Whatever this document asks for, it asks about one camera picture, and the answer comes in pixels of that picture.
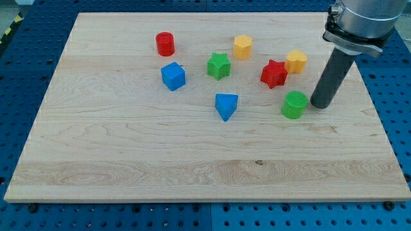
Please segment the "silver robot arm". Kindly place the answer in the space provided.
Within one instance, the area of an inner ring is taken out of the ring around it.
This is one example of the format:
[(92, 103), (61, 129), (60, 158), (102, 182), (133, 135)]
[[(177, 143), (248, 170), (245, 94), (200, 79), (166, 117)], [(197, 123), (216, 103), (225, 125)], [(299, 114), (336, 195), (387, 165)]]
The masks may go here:
[(348, 55), (379, 56), (408, 0), (336, 0), (323, 39)]

